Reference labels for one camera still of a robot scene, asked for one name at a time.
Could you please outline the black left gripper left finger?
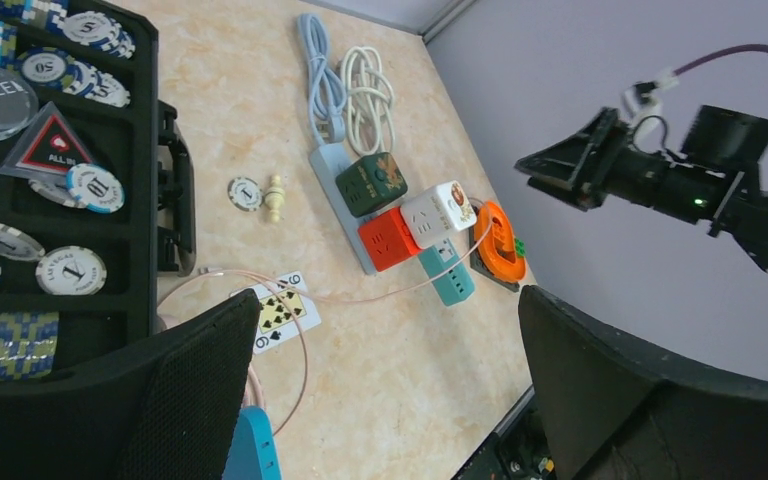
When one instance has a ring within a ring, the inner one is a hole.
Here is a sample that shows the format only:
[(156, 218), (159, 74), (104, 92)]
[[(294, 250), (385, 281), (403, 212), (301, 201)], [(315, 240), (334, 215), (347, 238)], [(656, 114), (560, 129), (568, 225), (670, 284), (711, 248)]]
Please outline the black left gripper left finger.
[(253, 355), (246, 289), (40, 380), (0, 383), (0, 479), (218, 479)]

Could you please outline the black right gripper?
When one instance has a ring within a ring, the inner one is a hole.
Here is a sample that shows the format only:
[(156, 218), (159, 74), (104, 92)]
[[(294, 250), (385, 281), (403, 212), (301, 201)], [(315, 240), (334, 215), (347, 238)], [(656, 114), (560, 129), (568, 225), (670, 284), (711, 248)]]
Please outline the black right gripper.
[(712, 235), (768, 238), (759, 163), (768, 119), (703, 105), (678, 152), (647, 152), (636, 128), (604, 107), (570, 137), (515, 164), (529, 185), (581, 211), (609, 195), (678, 220), (711, 223)]

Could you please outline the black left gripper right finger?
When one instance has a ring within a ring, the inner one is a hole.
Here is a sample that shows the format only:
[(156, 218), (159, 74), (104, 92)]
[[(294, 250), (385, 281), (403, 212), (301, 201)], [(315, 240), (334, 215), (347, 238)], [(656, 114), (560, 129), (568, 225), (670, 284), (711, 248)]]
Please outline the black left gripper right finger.
[(561, 479), (768, 479), (768, 381), (603, 323), (537, 286), (518, 315)]

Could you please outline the white tiger cube socket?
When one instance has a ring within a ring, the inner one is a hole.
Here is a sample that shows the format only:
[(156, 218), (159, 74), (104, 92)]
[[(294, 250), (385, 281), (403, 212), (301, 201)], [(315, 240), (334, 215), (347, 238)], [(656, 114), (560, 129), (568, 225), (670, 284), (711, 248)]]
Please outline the white tiger cube socket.
[(451, 234), (475, 225), (477, 215), (458, 181), (429, 187), (400, 206), (409, 232), (422, 250), (447, 239)]

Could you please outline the teal power strip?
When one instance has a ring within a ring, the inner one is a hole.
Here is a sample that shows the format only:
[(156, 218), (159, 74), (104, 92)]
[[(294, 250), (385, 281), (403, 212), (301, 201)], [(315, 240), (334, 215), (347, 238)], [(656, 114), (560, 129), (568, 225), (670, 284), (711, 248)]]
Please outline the teal power strip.
[(428, 277), (435, 277), (432, 286), (444, 306), (464, 302), (475, 292), (472, 276), (459, 262), (460, 255), (449, 239), (422, 251), (417, 258)]

